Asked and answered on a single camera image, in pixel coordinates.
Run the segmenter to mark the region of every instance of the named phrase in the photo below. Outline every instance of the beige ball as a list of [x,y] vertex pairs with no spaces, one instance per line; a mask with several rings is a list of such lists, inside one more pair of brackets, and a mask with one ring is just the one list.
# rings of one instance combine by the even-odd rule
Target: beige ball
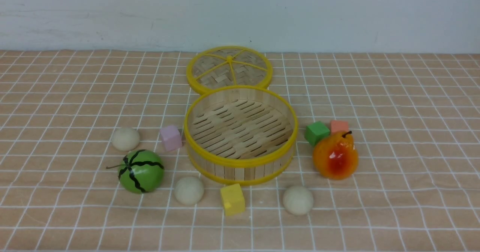
[[112,146],[119,151],[131,151],[140,143],[140,134],[131,127],[122,127],[112,135]]
[[283,194],[283,207],[292,215],[306,215],[314,207],[314,195],[303,186],[289,187]]
[[204,191],[204,184],[198,177],[188,176],[178,180],[173,195],[179,203],[192,206],[202,199]]

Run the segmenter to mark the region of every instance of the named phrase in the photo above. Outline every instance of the watermelon stem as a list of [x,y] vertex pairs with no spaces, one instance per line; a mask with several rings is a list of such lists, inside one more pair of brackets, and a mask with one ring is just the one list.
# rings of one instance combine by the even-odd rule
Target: watermelon stem
[[125,164],[120,164],[120,165],[115,165],[115,166],[107,166],[106,169],[109,170],[110,168],[120,167],[121,165],[125,165]]

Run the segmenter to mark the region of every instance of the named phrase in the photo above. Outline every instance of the cube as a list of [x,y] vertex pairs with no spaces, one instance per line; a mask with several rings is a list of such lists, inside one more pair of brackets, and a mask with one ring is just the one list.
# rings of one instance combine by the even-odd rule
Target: cube
[[220,189],[225,216],[233,216],[245,211],[245,197],[240,184],[233,184]]
[[162,139],[165,151],[173,151],[182,146],[182,136],[176,126],[171,125],[160,129],[160,137]]
[[338,131],[348,132],[348,122],[331,120],[330,121],[330,132],[331,132],[331,134],[336,133]]
[[319,141],[329,136],[329,134],[330,130],[325,124],[322,122],[315,122],[307,126],[304,137],[311,146],[315,147]]

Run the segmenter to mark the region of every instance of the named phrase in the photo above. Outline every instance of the white wall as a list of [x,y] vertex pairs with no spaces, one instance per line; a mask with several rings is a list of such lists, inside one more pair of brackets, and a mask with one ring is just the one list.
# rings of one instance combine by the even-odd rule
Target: white wall
[[0,0],[0,48],[480,53],[480,0]]

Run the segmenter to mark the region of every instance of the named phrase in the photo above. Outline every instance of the bamboo steamer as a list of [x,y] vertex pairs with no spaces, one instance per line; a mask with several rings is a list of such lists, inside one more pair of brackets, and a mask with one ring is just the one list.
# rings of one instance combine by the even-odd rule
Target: bamboo steamer
[[200,96],[184,122],[195,168],[219,183],[255,185],[278,176],[295,154],[298,121],[279,95],[234,85]]
[[272,74],[273,67],[263,54],[241,46],[203,51],[187,65],[187,81],[199,95],[234,85],[266,89],[272,81]]

